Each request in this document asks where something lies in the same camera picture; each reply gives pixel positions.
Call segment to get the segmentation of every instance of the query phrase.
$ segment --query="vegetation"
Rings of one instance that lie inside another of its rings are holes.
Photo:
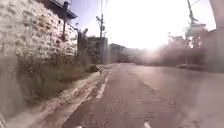
[[[176,67],[181,64],[204,66],[206,48],[201,40],[196,42],[193,39],[186,40],[182,36],[169,36],[168,43],[154,52],[119,45],[111,45],[110,51],[115,62]]]
[[[92,72],[97,72],[99,68],[95,64],[90,64],[88,65],[88,68],[86,69],[86,72],[92,73]]]
[[[83,32],[79,30],[78,32],[78,55],[81,58],[88,58],[85,60],[86,63],[97,64],[99,63],[99,43],[90,41],[92,37],[86,36],[87,30],[85,29]]]
[[[17,79],[30,104],[58,95],[87,73],[77,57],[61,54],[49,59],[18,56]]]

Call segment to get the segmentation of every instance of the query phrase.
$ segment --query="road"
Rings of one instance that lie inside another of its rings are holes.
[[[63,128],[224,126],[222,74],[134,64],[116,64],[110,72],[103,93],[104,85],[74,111]]]

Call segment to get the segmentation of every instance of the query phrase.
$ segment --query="weeds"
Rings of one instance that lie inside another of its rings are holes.
[[[24,99],[32,105],[57,96],[73,81],[86,76],[84,67],[78,57],[61,54],[48,59],[18,56],[17,79]]]

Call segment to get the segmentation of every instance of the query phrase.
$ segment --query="stone wall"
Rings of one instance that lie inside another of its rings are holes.
[[[49,57],[52,53],[75,55],[77,31],[67,25],[61,40],[63,21],[33,0],[0,1],[0,116],[6,119],[26,103],[17,79],[17,56]]]
[[[62,41],[63,20],[44,5],[33,0],[0,2],[1,54],[35,54],[48,57],[51,53],[75,55],[77,31],[66,25]]]

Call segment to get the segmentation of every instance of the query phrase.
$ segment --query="white line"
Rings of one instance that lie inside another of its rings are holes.
[[[101,86],[101,88],[100,88],[100,90],[99,90],[99,92],[98,92],[98,95],[97,95],[97,97],[96,97],[97,99],[101,99],[101,98],[102,98],[102,96],[103,96],[103,92],[104,92],[104,90],[105,90],[105,87],[106,87],[106,84],[107,84],[107,81],[108,81],[109,76],[110,76],[110,73],[109,73],[109,75],[107,76],[107,78],[106,78],[106,80],[105,80],[105,83],[102,84],[102,86]]]
[[[152,128],[152,127],[149,125],[148,122],[145,122],[145,123],[144,123],[144,127],[145,127],[145,128]]]
[[[143,81],[143,83],[144,83],[145,85],[148,85],[150,88],[152,88],[152,89],[154,89],[154,90],[158,90],[157,88],[150,86],[150,84],[149,84],[148,82]]]
[[[0,121],[0,128],[4,128],[2,121]]]

